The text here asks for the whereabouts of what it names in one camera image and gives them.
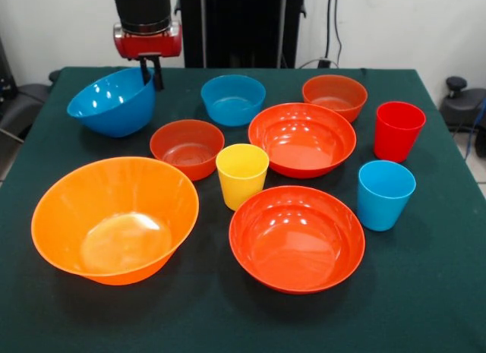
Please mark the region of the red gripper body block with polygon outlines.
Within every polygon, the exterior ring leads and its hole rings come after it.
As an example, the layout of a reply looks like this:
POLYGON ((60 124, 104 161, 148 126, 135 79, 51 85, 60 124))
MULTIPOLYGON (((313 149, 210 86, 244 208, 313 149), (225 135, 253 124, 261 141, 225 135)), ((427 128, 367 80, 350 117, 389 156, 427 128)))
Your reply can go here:
POLYGON ((129 60, 148 55, 169 58, 181 54, 182 26, 178 21, 171 22, 167 30, 149 36, 127 33, 120 23, 116 23, 113 37, 119 55, 129 60))

